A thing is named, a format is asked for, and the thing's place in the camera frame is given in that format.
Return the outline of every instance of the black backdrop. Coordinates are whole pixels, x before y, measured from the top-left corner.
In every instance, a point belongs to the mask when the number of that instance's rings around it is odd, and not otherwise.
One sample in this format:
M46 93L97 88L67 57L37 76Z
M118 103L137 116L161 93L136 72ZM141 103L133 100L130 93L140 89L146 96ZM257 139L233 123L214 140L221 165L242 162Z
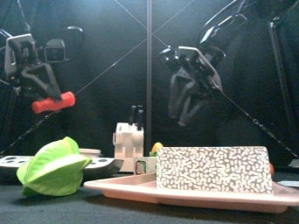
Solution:
M101 149L104 155L112 157L112 133L116 125L118 122L126 122L130 105L148 105L146 96L150 95L150 108L145 111L145 117L150 120L144 119L145 127L150 128L145 130L149 144L158 141L166 146L264 145L272 163L285 165L292 158L290 154L224 99L218 100L218 109L206 111L190 127L178 127L177 121L166 115L172 73L162 67L156 55L166 46L196 46L204 23L228 2L22 0L23 17L38 43L58 37L69 25L82 29L85 40L77 57L65 63L51 65L61 92L71 91L75 94L74 107L65 108L54 114L5 154L31 155L47 142L69 136L81 148ZM1 28L11 35L23 33L15 1L2 1L0 11ZM299 71L297 12L296 7L285 16L280 29L294 123ZM146 28L153 32L150 43L146 42ZM74 46L74 42L73 36L66 46ZM146 57L150 55L148 51L152 54L150 70L146 65ZM242 31L233 39L226 58L217 69L225 94L299 153L296 136L289 134L285 122L265 22ZM146 88L148 80L152 82L150 89ZM42 119L43 114L33 114L30 101L22 97L15 98L13 113L9 113L11 89L3 84L0 84L0 87L3 149Z

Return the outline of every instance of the red object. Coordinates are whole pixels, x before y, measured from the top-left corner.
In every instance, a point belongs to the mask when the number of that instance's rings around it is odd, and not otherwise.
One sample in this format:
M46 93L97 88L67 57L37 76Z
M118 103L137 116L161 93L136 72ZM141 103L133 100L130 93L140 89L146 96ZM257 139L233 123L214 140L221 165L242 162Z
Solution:
M42 111L55 111L73 106L75 98L71 92L61 94L59 98L61 101L54 101L51 98L46 98L41 101L34 101L31 103L33 113L38 114Z

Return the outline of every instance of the yellow object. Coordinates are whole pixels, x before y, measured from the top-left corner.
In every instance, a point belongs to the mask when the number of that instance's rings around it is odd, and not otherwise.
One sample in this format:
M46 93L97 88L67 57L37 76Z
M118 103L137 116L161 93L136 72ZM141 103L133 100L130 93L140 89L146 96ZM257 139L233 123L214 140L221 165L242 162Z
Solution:
M152 151L149 151L149 157L156 157L156 152L157 152L158 148L161 148L161 147L164 147L161 143L153 144Z
M152 152L156 152L158 148L164 147L161 143L154 143Z

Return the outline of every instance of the white box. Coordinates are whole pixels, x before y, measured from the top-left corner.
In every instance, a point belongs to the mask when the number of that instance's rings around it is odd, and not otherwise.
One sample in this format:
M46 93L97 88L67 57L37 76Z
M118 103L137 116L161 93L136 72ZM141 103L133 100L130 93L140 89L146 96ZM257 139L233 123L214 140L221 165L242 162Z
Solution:
M160 148L156 187L273 193L265 147Z

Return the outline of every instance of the robotic arm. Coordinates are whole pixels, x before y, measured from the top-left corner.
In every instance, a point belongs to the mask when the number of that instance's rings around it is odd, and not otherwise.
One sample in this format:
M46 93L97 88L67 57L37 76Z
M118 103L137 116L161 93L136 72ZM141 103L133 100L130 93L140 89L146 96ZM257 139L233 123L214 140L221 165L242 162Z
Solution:
M257 21L278 18L297 2L297 0L234 0L204 25L197 48L168 47L160 52L160 61L173 71L168 113L169 117L178 118L180 126L186 126L196 120L202 107L213 101L214 93L221 93L220 77L214 67L225 57L225 50L233 37L241 29ZM236 5L237 10L204 31L205 27Z
M3 81L13 86L17 95L21 92L25 97L33 99L33 112L38 114L70 107L74 104L74 95L71 92L61 93L51 66L38 58L31 34L11 37L3 30L0 30L0 34L5 41ZM58 51L55 60L59 59L61 49L62 47L50 49Z

